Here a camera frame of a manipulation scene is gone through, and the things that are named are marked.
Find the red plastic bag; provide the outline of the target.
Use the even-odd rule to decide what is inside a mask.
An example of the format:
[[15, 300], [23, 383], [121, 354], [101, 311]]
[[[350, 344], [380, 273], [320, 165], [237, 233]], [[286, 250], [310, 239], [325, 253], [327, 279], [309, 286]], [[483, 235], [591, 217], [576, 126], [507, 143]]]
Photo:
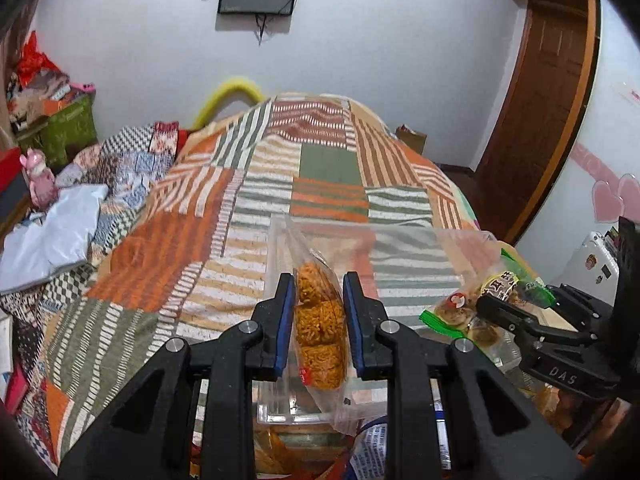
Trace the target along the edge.
[[32, 78], [40, 73], [40, 70], [60, 71], [47, 55], [38, 50], [37, 33], [32, 30], [22, 47], [20, 58], [14, 66], [14, 73], [16, 73], [20, 84], [25, 87], [32, 81]]

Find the green edged mushroom snack bag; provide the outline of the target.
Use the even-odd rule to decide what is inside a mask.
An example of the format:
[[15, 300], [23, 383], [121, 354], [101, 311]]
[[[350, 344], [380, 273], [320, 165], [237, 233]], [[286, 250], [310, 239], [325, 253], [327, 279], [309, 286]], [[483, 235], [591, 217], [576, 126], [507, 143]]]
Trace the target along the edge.
[[550, 308], [554, 300], [544, 283], [502, 248], [495, 263], [423, 311], [420, 320], [436, 333], [469, 338], [488, 351], [504, 339], [504, 329], [494, 321], [498, 307], [508, 304], [533, 313], [535, 308]]

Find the brown wooden door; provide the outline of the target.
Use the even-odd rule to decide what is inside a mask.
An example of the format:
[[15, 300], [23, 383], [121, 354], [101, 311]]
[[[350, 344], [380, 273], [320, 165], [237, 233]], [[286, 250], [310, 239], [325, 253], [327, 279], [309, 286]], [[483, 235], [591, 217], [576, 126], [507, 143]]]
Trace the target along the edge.
[[476, 170], [482, 227], [514, 245], [544, 203], [584, 117], [600, 0], [527, 0], [506, 97]]

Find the pink plush toy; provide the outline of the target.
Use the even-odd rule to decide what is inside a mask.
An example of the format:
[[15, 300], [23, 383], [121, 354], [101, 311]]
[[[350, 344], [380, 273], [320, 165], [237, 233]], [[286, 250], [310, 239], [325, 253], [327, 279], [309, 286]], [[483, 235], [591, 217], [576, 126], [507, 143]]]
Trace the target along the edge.
[[32, 204], [46, 211], [58, 199], [58, 187], [47, 165], [46, 155], [36, 148], [28, 148], [25, 154], [21, 154], [20, 163], [26, 172]]

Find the pink heart wall stickers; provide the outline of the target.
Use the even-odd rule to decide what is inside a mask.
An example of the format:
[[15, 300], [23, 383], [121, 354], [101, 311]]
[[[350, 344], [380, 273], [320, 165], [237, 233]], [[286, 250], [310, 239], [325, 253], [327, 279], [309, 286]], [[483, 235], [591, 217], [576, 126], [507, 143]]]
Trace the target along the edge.
[[594, 220], [613, 223], [625, 217], [639, 221], [640, 185], [633, 174], [616, 176], [609, 166], [579, 142], [570, 152], [570, 158], [593, 178], [591, 201]]

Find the brown cardboard box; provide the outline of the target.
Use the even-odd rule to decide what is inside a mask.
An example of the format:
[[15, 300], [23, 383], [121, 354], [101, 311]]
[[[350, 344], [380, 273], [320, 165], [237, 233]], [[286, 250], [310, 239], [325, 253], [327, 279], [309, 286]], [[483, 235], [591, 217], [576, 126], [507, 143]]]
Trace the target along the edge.
[[395, 134], [399, 140], [404, 142], [413, 151], [422, 155], [426, 147], [427, 134], [416, 131], [407, 125], [400, 125], [396, 128]]

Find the clear plastic storage bin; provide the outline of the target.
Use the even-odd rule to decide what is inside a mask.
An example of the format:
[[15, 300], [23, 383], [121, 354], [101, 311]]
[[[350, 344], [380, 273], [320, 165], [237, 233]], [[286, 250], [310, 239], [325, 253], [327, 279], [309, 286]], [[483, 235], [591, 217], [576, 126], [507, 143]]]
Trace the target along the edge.
[[282, 274], [314, 263], [333, 285], [346, 311], [345, 377], [323, 390], [294, 336], [280, 337], [280, 377], [256, 388], [257, 419], [265, 425], [332, 425], [353, 434], [358, 422], [386, 413], [384, 373], [390, 350], [376, 333], [399, 325], [420, 336], [447, 340], [426, 318], [437, 305], [467, 292], [503, 262], [503, 248], [484, 231], [360, 224], [275, 216], [268, 231], [265, 293]]

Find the white grey plastic bag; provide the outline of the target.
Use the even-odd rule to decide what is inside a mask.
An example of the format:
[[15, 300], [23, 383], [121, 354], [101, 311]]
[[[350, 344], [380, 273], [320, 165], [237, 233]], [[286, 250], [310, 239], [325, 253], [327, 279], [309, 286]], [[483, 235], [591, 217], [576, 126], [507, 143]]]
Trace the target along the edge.
[[17, 292], [50, 281], [87, 262], [107, 193], [105, 184], [64, 188], [43, 216], [16, 226], [4, 239], [1, 291]]

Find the checkered patterned quilt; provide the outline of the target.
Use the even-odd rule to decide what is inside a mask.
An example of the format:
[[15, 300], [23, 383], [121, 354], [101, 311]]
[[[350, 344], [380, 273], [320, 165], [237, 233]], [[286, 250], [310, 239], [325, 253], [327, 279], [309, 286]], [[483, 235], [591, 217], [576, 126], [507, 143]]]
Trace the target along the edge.
[[153, 185], [162, 180], [174, 163], [178, 144], [178, 122], [152, 122], [142, 127], [121, 128], [119, 133], [76, 155], [56, 176], [56, 185], [108, 187], [87, 261], [43, 284], [3, 294], [3, 313], [35, 325], [40, 322], [41, 310], [58, 312], [85, 292], [96, 280], [100, 263], [134, 226]]

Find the green gift box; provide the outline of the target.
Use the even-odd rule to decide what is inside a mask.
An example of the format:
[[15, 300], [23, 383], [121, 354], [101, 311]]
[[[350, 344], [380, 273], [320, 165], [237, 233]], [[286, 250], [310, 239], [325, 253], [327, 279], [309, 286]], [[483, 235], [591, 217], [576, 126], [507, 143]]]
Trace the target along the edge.
[[17, 136], [21, 151], [26, 153], [29, 148], [42, 151], [55, 174], [96, 142], [98, 136], [90, 96], [82, 96], [52, 116], [37, 119]]

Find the white blue striped snack bag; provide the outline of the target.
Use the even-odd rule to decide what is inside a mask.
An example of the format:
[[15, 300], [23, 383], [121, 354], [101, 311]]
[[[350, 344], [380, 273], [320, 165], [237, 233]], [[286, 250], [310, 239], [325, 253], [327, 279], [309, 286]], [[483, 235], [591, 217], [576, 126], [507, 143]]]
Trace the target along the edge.
[[[445, 412], [439, 404], [436, 405], [435, 416], [442, 474], [445, 478], [448, 478], [451, 472], [451, 457]], [[356, 435], [352, 455], [349, 457], [343, 478], [357, 480], [383, 479], [386, 463], [386, 437], [386, 416], [367, 422]]]

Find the patchwork striped bed blanket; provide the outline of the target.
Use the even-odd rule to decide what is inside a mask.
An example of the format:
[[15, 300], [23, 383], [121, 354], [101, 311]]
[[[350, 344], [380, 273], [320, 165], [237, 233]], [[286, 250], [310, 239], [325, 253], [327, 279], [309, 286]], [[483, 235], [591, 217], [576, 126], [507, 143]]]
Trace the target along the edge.
[[17, 425], [50, 468], [170, 337], [209, 340], [250, 316], [273, 217], [480, 230], [460, 188], [350, 99], [276, 96], [178, 149], [89, 288], [17, 319]]

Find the clear bag orange fried snacks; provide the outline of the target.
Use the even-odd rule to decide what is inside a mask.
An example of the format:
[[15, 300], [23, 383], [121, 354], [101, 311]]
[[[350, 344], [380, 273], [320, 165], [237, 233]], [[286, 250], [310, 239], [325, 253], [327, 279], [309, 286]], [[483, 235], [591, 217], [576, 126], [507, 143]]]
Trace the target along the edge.
[[337, 277], [294, 221], [284, 223], [295, 281], [293, 344], [299, 378], [326, 422], [353, 437], [363, 414], [348, 391], [348, 330]]

